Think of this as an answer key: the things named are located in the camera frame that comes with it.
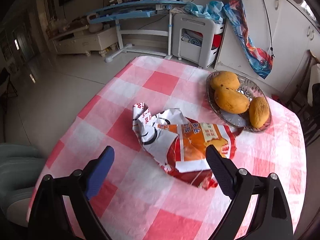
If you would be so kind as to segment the pink white checkered tablecloth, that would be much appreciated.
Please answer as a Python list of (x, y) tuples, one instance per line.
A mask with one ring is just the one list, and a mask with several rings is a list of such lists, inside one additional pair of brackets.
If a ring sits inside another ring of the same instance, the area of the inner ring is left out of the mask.
[(205, 148), (214, 144), (253, 175), (276, 173), (296, 226), (306, 188), (298, 117), (269, 100), (265, 131), (237, 131), (211, 109), (208, 76), (174, 61), (135, 58), (76, 116), (42, 175), (68, 176), (111, 146), (114, 162), (91, 205), (112, 238), (207, 239), (230, 202), (206, 163)]

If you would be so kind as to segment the red white snack wrapper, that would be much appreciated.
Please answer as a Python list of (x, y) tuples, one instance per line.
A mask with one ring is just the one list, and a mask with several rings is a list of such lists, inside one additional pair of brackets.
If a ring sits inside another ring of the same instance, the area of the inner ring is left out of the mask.
[(133, 106), (132, 130), (168, 175), (204, 190), (217, 187), (206, 161), (206, 148), (214, 145), (222, 157), (232, 159), (240, 133), (227, 125), (186, 118), (178, 108), (152, 115), (143, 102)]

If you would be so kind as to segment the yellow mango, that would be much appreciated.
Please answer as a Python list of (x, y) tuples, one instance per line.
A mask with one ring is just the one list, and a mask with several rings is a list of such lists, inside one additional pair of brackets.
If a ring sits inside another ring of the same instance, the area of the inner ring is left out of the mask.
[(270, 115), (268, 103), (264, 97), (254, 98), (249, 106), (249, 119), (254, 128), (261, 128)]
[(237, 90), (240, 87), (240, 81), (238, 76), (233, 72), (220, 72), (212, 77), (210, 85), (214, 90), (221, 87)]
[(249, 108), (249, 99), (244, 94), (226, 87), (215, 90), (214, 100), (222, 110), (232, 114), (242, 114)]

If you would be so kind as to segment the wooden folding chair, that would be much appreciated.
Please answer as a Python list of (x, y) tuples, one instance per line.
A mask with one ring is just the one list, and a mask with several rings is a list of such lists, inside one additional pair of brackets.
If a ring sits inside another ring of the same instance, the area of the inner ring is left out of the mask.
[(310, 103), (308, 102), (309, 87), (306, 85), (307, 80), (311, 84), (311, 69), (317, 67), (318, 64), (319, 59), (309, 49), (308, 61), (302, 79), (285, 103), (285, 106), (300, 119), (306, 147), (319, 138), (319, 81), (311, 85)]

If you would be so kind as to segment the colourful hanging bag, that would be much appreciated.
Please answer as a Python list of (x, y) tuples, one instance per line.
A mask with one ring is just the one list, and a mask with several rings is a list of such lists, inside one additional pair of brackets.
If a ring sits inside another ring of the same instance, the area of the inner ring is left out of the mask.
[(256, 47), (252, 39), (250, 38), (245, 7), (242, 0), (231, 0), (229, 3), (223, 6), (223, 10), (231, 24), (236, 37), (240, 42), (240, 46), (244, 51), (249, 65), (258, 76), (260, 76), (262, 79), (266, 79), (271, 74), (274, 53), (272, 47), (271, 26), (264, 0), (263, 6), (270, 34), (270, 48), (268, 49), (268, 51)]

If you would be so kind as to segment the cream tv cabinet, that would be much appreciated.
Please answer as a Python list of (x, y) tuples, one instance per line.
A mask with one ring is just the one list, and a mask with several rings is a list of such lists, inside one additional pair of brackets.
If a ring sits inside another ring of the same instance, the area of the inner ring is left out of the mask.
[(56, 35), (50, 39), (56, 54), (86, 54), (97, 51), (104, 57), (109, 50), (115, 50), (118, 42), (116, 28), (110, 27), (96, 33), (89, 31), (89, 25)]

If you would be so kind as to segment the white plastic stool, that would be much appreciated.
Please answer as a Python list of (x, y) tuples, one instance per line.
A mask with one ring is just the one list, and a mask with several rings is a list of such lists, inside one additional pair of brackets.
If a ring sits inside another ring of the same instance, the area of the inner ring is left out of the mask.
[(190, 14), (176, 14), (172, 31), (172, 54), (207, 68), (216, 59), (224, 24)]

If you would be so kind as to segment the pink kettlebell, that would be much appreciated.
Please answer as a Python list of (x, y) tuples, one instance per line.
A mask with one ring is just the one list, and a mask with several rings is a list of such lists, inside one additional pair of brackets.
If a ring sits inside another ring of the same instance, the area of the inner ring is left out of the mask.
[(92, 23), (92, 21), (98, 17), (99, 15), (97, 13), (87, 15), (87, 22), (89, 23), (88, 30), (90, 33), (97, 33), (103, 30), (102, 23)]

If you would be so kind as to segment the light blue plastic bag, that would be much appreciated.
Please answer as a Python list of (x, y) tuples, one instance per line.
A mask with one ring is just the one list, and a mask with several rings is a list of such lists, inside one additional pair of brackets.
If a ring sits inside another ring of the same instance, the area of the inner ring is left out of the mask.
[(187, 2), (184, 10), (198, 18), (206, 18), (214, 21), (215, 24), (224, 24), (226, 15), (223, 10), (224, 3), (221, 1), (210, 1), (205, 6)]

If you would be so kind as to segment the blue children's study desk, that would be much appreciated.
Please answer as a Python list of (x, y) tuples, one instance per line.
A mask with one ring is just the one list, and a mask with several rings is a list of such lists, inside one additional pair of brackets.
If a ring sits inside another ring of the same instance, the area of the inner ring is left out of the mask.
[[(116, 27), (116, 35), (118, 39), (118, 50), (112, 55), (105, 57), (105, 62), (110, 63), (115, 57), (121, 53), (140, 53), (153, 56), (160, 56), (167, 60), (172, 58), (171, 44), (172, 44), (172, 20), (174, 8), (181, 8), (186, 3), (182, 0), (139, 0), (133, 2), (125, 2), (115, 5), (110, 5), (101, 9), (97, 9), (87, 14), (87, 21), (90, 24), (106, 23), (113, 21)], [(153, 16), (167, 16), (168, 29), (167, 30), (153, 30), (141, 27), (139, 29), (122, 29), (120, 22), (122, 20), (136, 20), (140, 18), (151, 18)], [(149, 35), (161, 36), (168, 39), (167, 52), (161, 53), (152, 50), (134, 49), (133, 44), (123, 44), (124, 35)]]

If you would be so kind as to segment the white wall cabinet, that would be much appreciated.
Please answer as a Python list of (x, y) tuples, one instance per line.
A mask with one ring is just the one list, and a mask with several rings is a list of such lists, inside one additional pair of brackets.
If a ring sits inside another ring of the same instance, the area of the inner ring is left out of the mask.
[(230, 24), (215, 65), (253, 80), (267, 95), (289, 97), (301, 80), (307, 51), (319, 56), (319, 30), (305, 0), (242, 0), (249, 36), (263, 50), (272, 47), (275, 58), (271, 73), (263, 79), (249, 65)]

